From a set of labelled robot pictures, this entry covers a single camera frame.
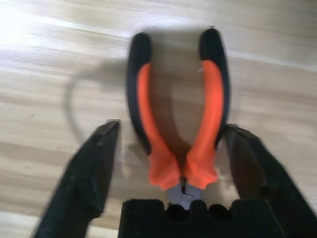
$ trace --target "pliers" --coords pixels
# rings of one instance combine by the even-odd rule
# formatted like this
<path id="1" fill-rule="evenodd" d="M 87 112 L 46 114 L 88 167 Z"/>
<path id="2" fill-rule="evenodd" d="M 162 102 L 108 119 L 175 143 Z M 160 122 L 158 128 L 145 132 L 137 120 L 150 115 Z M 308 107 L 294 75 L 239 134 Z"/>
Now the pliers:
<path id="1" fill-rule="evenodd" d="M 205 109 L 183 172 L 156 127 L 151 110 L 149 73 L 152 44 L 149 35 L 139 33 L 134 36 L 127 70 L 128 107 L 133 127 L 150 160 L 149 181 L 166 190 L 172 204 L 180 204 L 186 210 L 193 200 L 201 199 L 202 190 L 209 183 L 218 179 L 213 159 L 229 110 L 229 74 L 220 33 L 216 29 L 202 33 L 199 54 L 205 81 Z M 181 176 L 187 179 L 183 187 Z"/>

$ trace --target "wooden floor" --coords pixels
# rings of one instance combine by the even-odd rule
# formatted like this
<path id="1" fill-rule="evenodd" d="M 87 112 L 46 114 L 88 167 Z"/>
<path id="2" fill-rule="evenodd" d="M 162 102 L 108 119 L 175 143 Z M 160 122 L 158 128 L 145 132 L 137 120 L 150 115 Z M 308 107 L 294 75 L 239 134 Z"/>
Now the wooden floor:
<path id="1" fill-rule="evenodd" d="M 26 238 L 63 168 L 108 119 L 121 119 L 106 213 L 90 236 L 117 236 L 121 204 L 165 194 L 148 184 L 127 113 L 125 72 L 134 34 L 154 43 L 151 96 L 158 126 L 183 156 L 204 106 L 198 38 L 222 33 L 231 74 L 229 122 L 251 130 L 317 209 L 317 54 L 314 0 L 0 1 L 0 237 Z M 228 160 L 207 204 L 237 197 Z"/>

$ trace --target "metal jaw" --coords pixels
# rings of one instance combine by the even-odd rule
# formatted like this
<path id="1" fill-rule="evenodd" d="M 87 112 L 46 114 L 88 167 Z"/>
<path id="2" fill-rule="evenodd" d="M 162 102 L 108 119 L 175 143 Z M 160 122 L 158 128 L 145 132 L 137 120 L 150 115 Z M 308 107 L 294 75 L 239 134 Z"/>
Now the metal jaw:
<path id="1" fill-rule="evenodd" d="M 185 185 L 185 191 L 182 190 L 182 186 L 179 183 L 168 189 L 166 193 L 171 204 L 179 204 L 185 210 L 189 210 L 192 201 L 201 200 L 202 198 L 202 190 L 188 183 Z"/>

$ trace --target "orange pliers handle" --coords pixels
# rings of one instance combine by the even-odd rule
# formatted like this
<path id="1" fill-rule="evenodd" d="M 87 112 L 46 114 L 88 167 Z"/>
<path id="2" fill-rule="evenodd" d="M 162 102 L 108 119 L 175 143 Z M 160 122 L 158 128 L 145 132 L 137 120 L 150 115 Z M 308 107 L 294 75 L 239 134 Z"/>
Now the orange pliers handle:
<path id="1" fill-rule="evenodd" d="M 187 154 L 184 176 L 200 189 L 218 178 L 213 167 L 215 149 L 226 124 L 229 109 L 229 76 L 220 34 L 214 28 L 200 38 L 200 57 L 205 80 L 205 109 L 195 143 Z M 175 155 L 156 127 L 149 96 L 152 45 L 148 35 L 132 41 L 127 71 L 127 101 L 134 129 L 147 152 L 149 180 L 167 190 L 179 184 L 182 175 Z"/>

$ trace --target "orange rubber grip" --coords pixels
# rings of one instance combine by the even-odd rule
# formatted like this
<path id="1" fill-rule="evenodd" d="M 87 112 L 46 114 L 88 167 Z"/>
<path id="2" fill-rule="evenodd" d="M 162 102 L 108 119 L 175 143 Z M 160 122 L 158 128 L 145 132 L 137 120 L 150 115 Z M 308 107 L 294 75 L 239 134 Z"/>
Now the orange rubber grip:
<path id="1" fill-rule="evenodd" d="M 150 63 L 139 71 L 137 80 L 137 98 L 143 129 L 151 145 L 149 160 L 151 163 L 149 180 L 167 190 L 179 184 L 181 172 L 175 155 L 170 151 L 156 127 L 151 110 L 149 96 Z"/>
<path id="2" fill-rule="evenodd" d="M 215 182 L 218 175 L 213 167 L 215 141 L 223 113 L 223 84 L 218 66 L 203 60 L 205 81 L 205 109 L 194 146 L 187 154 L 184 175 L 187 182 L 200 189 Z"/>

